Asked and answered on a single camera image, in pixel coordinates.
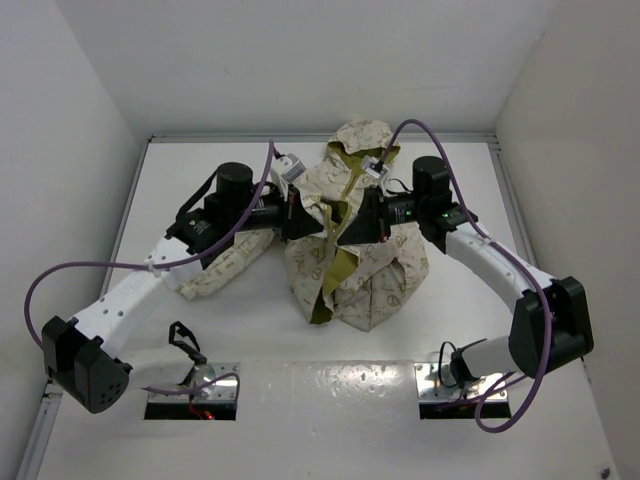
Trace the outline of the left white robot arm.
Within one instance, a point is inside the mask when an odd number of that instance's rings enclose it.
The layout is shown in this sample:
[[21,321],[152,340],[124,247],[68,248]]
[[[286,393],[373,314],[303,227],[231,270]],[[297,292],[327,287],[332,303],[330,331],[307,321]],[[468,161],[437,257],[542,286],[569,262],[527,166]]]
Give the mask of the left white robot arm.
[[71,319],[55,316],[45,324],[48,376],[92,414],[110,408],[128,390],[175,384],[181,395],[194,388],[207,358],[183,323],[170,325],[163,348],[125,356],[128,337],[169,295],[221,258],[236,233],[277,230],[283,239],[297,240],[321,232],[294,185],[304,171],[301,161],[287,155],[275,160],[270,181],[259,185],[245,164],[217,167],[180,207],[142,269]]

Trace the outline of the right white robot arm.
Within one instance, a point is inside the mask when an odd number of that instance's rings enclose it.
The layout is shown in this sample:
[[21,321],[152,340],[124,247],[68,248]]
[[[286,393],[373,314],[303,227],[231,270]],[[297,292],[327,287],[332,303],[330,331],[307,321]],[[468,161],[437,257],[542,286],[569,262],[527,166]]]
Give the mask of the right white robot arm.
[[573,277],[556,279],[477,233],[454,201],[442,159],[424,156],[412,165],[412,191],[392,196],[368,187],[355,219],[338,238],[344,245],[380,243],[395,225],[416,223],[442,253],[469,268],[506,304],[510,332],[455,350],[448,370],[463,388],[494,373],[536,376],[552,372],[594,348],[586,292]]

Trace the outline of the cream printed hooded jacket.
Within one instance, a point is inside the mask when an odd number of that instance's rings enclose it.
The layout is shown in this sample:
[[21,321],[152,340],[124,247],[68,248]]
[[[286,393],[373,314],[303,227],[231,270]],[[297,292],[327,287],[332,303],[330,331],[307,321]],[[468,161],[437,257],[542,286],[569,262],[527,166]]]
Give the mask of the cream printed hooded jacket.
[[293,181],[306,211],[325,228],[287,241],[284,250],[291,291],[311,324],[338,319],[369,331],[397,313],[428,274],[416,223],[392,227],[383,243],[337,243],[355,219],[366,188],[376,183],[363,170],[363,160],[384,157],[385,167],[392,168],[400,147],[391,137],[382,121],[348,122],[330,138],[322,161]]

